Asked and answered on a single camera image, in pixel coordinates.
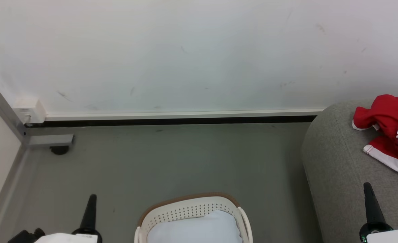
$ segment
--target red jacket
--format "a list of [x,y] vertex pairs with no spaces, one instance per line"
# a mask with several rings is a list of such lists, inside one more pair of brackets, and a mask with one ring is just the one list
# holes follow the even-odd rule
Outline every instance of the red jacket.
[[383,132],[364,147],[364,152],[398,171],[398,97],[376,97],[370,109],[357,107],[352,127],[365,130],[374,127]]

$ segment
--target white plastic basket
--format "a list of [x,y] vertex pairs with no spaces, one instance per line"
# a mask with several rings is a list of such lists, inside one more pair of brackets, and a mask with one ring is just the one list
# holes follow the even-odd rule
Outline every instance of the white plastic basket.
[[250,222],[244,210],[233,197],[218,192],[179,197],[150,207],[139,220],[135,243],[147,243],[149,231],[158,223],[204,217],[214,210],[231,214],[243,243],[253,243]]

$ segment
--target brown basket rim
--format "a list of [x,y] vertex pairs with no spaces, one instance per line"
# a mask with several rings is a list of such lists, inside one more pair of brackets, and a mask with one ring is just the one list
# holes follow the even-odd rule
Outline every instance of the brown basket rim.
[[190,199],[195,199],[195,198],[200,198],[200,197],[224,197],[228,200],[230,200],[236,207],[240,207],[241,205],[236,201],[234,197],[232,197],[229,194],[225,194],[222,192],[208,192],[208,193],[200,193],[200,194],[193,194],[193,195],[187,195],[187,196],[182,196],[182,197],[176,197],[174,199],[166,200],[157,204],[154,204],[153,206],[150,206],[139,218],[138,226],[141,227],[143,220],[145,219],[146,215],[148,215],[151,211],[153,211],[156,208],[160,208],[161,206],[165,206],[171,203],[177,203],[182,200],[190,200]]

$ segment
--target white baseboard trim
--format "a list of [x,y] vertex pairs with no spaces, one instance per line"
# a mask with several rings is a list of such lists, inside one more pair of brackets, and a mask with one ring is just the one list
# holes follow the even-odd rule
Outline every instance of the white baseboard trim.
[[47,114],[46,121],[62,120],[139,120],[176,118],[222,118],[222,117],[266,117],[319,115],[324,109],[287,109],[223,112],[153,112],[153,113],[108,113],[108,114]]

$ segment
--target gray floor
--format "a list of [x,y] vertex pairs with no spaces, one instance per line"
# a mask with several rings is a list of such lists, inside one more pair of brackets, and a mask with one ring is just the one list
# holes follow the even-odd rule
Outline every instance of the gray floor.
[[246,211],[255,242],[321,242],[300,159],[308,126],[48,129],[74,132],[76,143],[66,155],[40,153],[16,231],[71,232],[95,193],[104,241],[132,242],[148,206],[182,195],[226,192]]

